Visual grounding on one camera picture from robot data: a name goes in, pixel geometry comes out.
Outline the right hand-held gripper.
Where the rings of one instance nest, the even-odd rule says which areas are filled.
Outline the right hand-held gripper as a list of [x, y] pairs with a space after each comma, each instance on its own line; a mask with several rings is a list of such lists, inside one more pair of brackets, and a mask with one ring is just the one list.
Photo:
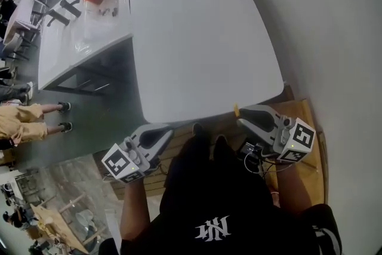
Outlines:
[[239, 117], [240, 127], [266, 143], [261, 152], [263, 158], [294, 164], [312, 151], [316, 130], [300, 118], [281, 115], [265, 105], [256, 105], [253, 110], [241, 108]]

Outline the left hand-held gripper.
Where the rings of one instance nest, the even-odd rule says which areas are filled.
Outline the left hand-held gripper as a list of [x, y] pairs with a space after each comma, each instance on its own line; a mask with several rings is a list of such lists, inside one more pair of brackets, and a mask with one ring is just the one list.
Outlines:
[[120, 144], [114, 144], [102, 158], [111, 176], [125, 184], [142, 179], [156, 171], [160, 156], [174, 136], [168, 124], [144, 124]]

